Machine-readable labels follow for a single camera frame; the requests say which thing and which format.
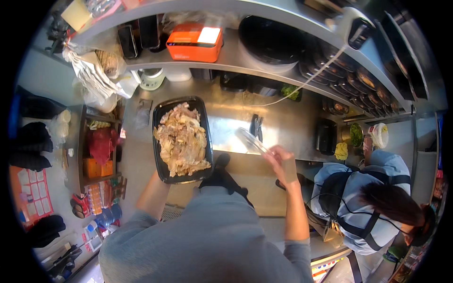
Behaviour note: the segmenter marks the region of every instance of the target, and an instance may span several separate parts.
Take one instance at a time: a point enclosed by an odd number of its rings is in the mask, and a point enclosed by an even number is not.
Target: food tray with meat
[[[214,171],[211,133],[201,98],[164,101],[153,111],[157,173],[166,184],[201,181]]]

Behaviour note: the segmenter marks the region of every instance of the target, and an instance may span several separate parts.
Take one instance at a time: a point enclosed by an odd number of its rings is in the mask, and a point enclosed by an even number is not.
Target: black phone
[[[121,48],[123,49],[124,58],[137,58],[141,52],[141,46],[137,46],[131,24],[125,24],[118,27],[118,38],[120,40]]]
[[[158,48],[160,45],[159,21],[157,15],[139,19],[142,48]]]

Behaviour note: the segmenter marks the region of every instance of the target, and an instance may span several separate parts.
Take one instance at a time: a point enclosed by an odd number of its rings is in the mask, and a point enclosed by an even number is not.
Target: person's right hand
[[[267,153],[264,153],[263,157],[272,166],[277,178],[285,187],[288,187],[289,183],[297,181],[294,153],[275,145]]]

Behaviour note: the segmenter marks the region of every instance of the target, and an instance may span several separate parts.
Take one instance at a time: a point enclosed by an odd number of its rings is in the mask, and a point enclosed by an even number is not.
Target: white cable
[[[276,102],[272,102],[272,103],[268,103],[268,104],[262,104],[262,105],[248,105],[248,106],[269,106],[269,105],[272,105],[272,104],[275,104],[275,103],[279,103],[280,101],[282,101],[283,99],[286,99],[288,97],[290,97],[291,95],[293,95],[293,93],[295,93],[296,91],[298,91],[299,89],[303,88],[304,86],[306,86],[312,79],[314,79],[317,75],[319,75],[322,71],[325,70],[325,68],[327,68],[333,61],[335,61],[342,53],[343,51],[346,50],[346,47],[347,45],[343,45],[343,47],[341,47],[341,49],[337,52],[337,54],[335,54],[335,56],[332,57],[332,59],[330,59],[321,69],[319,69],[314,75],[312,75],[306,82],[304,82],[301,86],[299,86],[298,88],[296,88],[295,90],[293,90],[293,92],[291,92],[290,94],[288,94],[287,96],[283,97],[283,98],[280,98],[279,100],[277,100]]]

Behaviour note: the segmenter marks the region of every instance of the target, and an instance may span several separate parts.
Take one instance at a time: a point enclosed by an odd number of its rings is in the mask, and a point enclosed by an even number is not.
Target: shredded chicken
[[[154,137],[160,144],[160,157],[168,165],[170,177],[191,176],[193,172],[210,168],[205,159],[206,130],[200,126],[200,114],[190,111],[187,102],[178,104],[154,127]]]

